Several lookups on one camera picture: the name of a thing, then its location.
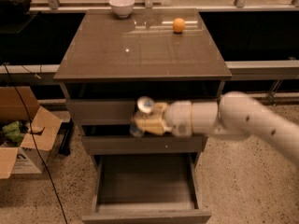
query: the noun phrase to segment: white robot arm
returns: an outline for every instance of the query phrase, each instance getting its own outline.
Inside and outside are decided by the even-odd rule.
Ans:
[[[133,117],[142,132],[174,136],[204,134],[223,139],[245,139],[255,134],[299,167],[299,127],[242,92],[229,92],[219,103],[138,100]]]

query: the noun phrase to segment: cardboard box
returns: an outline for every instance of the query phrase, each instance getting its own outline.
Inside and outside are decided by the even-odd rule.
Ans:
[[[44,161],[53,148],[61,120],[40,106],[30,87],[17,87],[31,117],[36,145]],[[0,123],[9,124],[16,120],[27,121],[28,115],[20,96],[13,87],[0,87]],[[0,179],[10,174],[41,174],[44,165],[40,159],[33,136],[27,133],[19,147],[0,147]]]

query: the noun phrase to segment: wire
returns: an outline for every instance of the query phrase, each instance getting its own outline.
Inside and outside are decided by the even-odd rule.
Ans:
[[[42,160],[43,164],[45,165],[45,168],[46,168],[47,173],[48,173],[48,176],[49,176],[49,178],[50,178],[50,182],[51,182],[51,184],[52,184],[52,186],[53,186],[53,189],[54,189],[56,198],[57,198],[58,203],[59,203],[59,205],[60,205],[60,208],[61,208],[61,210],[62,210],[62,213],[63,213],[63,216],[64,216],[64,221],[65,221],[65,223],[67,224],[67,220],[66,220],[66,216],[65,216],[64,208],[63,208],[63,205],[62,205],[62,203],[61,203],[61,201],[60,201],[60,198],[59,198],[59,196],[58,196],[58,192],[57,192],[57,189],[56,189],[56,187],[55,187],[55,185],[54,185],[53,179],[52,179],[52,177],[51,177],[51,175],[50,175],[50,170],[49,170],[47,164],[45,163],[45,161],[43,160],[43,158],[41,157],[41,154],[40,154],[40,152],[39,152],[39,150],[38,150],[38,147],[37,147],[37,144],[36,144],[35,136],[34,136],[33,133],[32,133],[32,130],[33,130],[33,129],[32,129],[32,121],[31,121],[31,118],[30,118],[30,115],[29,115],[29,111],[28,111],[28,109],[27,109],[27,106],[26,106],[25,102],[23,101],[23,99],[22,99],[22,97],[21,97],[21,94],[20,94],[18,88],[16,87],[16,85],[15,85],[15,83],[14,83],[14,81],[13,81],[11,75],[10,75],[10,73],[8,72],[8,69],[7,69],[6,64],[3,63],[3,66],[6,68],[6,70],[7,70],[7,75],[8,75],[8,77],[9,77],[9,79],[10,79],[10,81],[11,81],[11,83],[12,83],[14,89],[15,89],[16,92],[18,93],[18,95],[19,95],[19,97],[20,97],[20,99],[21,99],[21,102],[22,102],[22,104],[23,104],[23,106],[24,106],[24,108],[25,108],[25,110],[26,110],[26,114],[27,114],[27,117],[28,117],[28,120],[29,120],[29,127],[30,127],[30,130],[31,130],[32,138],[33,138],[34,143],[35,143],[36,151],[37,151],[37,153],[38,153],[39,158]]]

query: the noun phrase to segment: bowl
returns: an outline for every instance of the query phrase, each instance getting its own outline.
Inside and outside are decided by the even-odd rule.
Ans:
[[[120,18],[127,18],[133,11],[135,0],[109,0],[112,11]]]

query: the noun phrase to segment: orange fruit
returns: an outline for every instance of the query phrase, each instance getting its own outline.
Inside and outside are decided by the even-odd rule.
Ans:
[[[173,29],[175,33],[180,34],[185,29],[185,20],[182,18],[174,19],[173,21]]]

